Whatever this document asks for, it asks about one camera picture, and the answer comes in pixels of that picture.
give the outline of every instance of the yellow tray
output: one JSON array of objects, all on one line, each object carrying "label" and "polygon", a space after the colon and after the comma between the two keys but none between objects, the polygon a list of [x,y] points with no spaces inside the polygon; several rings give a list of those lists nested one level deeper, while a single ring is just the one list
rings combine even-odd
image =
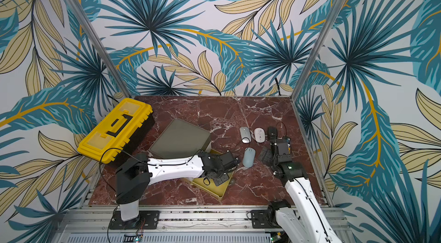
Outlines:
[{"label": "yellow tray", "polygon": [[108,164],[130,141],[130,136],[142,126],[153,112],[151,105],[131,99],[123,99],[110,113],[80,142],[78,152],[96,161]]},{"label": "yellow tray", "polygon": [[[214,149],[212,149],[210,151],[210,153],[213,154],[222,154],[221,152],[218,152]],[[193,185],[195,187],[200,188],[201,190],[210,193],[212,196],[214,196],[217,200],[221,201],[225,191],[227,191],[227,187],[230,183],[231,178],[233,177],[233,173],[234,171],[228,173],[228,176],[230,177],[230,179],[228,179],[228,181],[222,183],[221,185],[219,185],[218,187],[214,184],[213,179],[209,179],[210,180],[210,184],[206,185],[204,184],[204,178],[196,178],[193,179],[193,181],[190,181],[188,179],[185,179],[185,181],[187,181],[190,185]]]}]

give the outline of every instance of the red marble surface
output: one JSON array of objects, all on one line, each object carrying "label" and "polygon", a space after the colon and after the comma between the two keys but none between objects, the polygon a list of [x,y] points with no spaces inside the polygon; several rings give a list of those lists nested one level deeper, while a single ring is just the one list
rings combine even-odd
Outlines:
[{"label": "red marble surface", "polygon": [[[275,126],[281,120],[286,125],[287,135],[291,139],[292,157],[303,164],[317,200],[322,202],[320,188],[289,98],[138,96],[136,99],[152,106],[156,124],[134,153],[148,152],[170,122],[174,118],[179,118],[210,131],[213,149],[222,153],[230,150],[242,159],[248,144],[242,143],[239,128],[247,126],[252,133],[258,127],[266,131],[268,126]],[[281,123],[277,128],[279,137],[284,135]],[[257,159],[264,145],[269,147],[269,142],[251,141],[249,146],[256,150],[254,166],[243,169],[240,164],[240,168],[233,176],[236,183],[229,185],[222,201],[181,179],[175,179],[149,186],[139,203],[140,205],[266,205],[269,201],[282,199],[292,203],[280,181],[274,178],[270,169]],[[109,166],[103,169],[103,176],[113,187],[115,187],[114,171]],[[100,179],[89,204],[114,205],[115,193]]]}]

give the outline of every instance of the black cable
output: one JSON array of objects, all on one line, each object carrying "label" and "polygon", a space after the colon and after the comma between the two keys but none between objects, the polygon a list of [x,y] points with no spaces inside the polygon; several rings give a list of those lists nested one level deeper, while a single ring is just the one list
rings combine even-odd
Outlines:
[{"label": "black cable", "polygon": [[109,225],[107,226],[107,241],[109,241],[109,243],[112,243],[112,242],[110,242],[110,238],[109,238],[109,227],[110,227],[110,222],[112,222],[112,219],[115,217],[115,212],[116,212],[116,209],[117,209],[117,208],[118,208],[118,206],[116,206],[116,208],[113,210],[112,218],[110,218]]},{"label": "black cable", "polygon": [[311,198],[309,198],[309,195],[308,195],[308,193],[306,192],[306,190],[305,190],[305,188],[303,187],[303,185],[302,185],[297,179],[294,178],[294,180],[295,180],[297,183],[299,183],[299,185],[302,187],[303,191],[305,191],[305,194],[306,194],[306,196],[308,197],[309,202],[311,203],[312,207],[313,207],[314,210],[315,210],[315,213],[316,213],[317,216],[318,216],[318,219],[320,220],[320,224],[322,224],[323,231],[325,232],[326,237],[328,237],[328,232],[327,232],[326,229],[325,229],[325,225],[323,225],[322,218],[320,217],[320,214],[318,214],[318,211],[317,211],[316,207],[314,206],[314,203],[312,203]]},{"label": "black cable", "polygon": [[116,193],[116,190],[108,183],[108,181],[103,177],[103,173],[102,173],[102,171],[101,171],[101,165],[103,164],[102,163],[102,160],[103,160],[103,157],[104,157],[104,154],[106,154],[106,152],[108,152],[109,150],[111,150],[110,148],[109,149],[107,149],[106,151],[104,151],[104,153],[101,155],[101,159],[100,159],[100,164],[98,165],[98,169],[100,170],[100,176],[101,176],[101,178],[106,182],[106,184]]},{"label": "black cable", "polygon": [[288,135],[288,130],[286,129],[286,125],[282,121],[279,121],[279,122],[276,123],[276,127],[277,127],[278,124],[283,124],[283,127],[285,128],[285,136],[287,136]]}]

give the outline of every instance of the computer mouse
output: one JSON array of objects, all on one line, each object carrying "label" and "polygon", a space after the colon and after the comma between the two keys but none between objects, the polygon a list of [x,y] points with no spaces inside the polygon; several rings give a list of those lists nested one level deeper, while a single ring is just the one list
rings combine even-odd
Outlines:
[{"label": "computer mouse", "polygon": [[251,142],[251,133],[250,133],[250,129],[248,127],[241,127],[240,128],[240,138],[242,139],[242,142],[244,142],[244,143]]},{"label": "computer mouse", "polygon": [[256,128],[254,130],[254,138],[257,142],[264,142],[265,141],[265,130],[262,128]]}]

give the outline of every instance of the metal panel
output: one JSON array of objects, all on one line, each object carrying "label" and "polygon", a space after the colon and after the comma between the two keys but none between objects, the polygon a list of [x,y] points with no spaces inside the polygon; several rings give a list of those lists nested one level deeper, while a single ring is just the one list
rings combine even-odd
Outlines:
[{"label": "metal panel", "polygon": [[[110,241],[122,242],[123,233],[109,233]],[[106,233],[73,233],[67,243],[99,243],[107,242]],[[267,233],[208,233],[208,232],[155,232],[143,236],[140,242],[161,243],[269,243],[270,235]]]}]

